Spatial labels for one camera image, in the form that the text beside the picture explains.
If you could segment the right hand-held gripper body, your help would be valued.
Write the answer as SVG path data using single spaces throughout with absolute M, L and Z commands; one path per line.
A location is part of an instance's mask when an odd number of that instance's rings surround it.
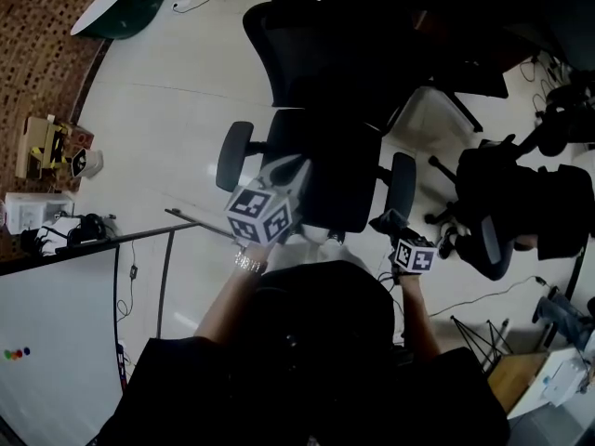
M 437 246 L 409 228 L 391 234 L 390 241 L 393 251 L 389 259 L 394 273 L 427 273 L 438 257 Z

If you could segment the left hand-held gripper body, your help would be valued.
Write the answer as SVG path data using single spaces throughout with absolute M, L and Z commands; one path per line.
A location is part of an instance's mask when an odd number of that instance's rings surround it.
M 259 175 L 247 186 L 238 186 L 225 207 L 232 234 L 238 240 L 259 245 L 276 243 L 301 219 L 302 188 L 302 175 L 284 185 Z

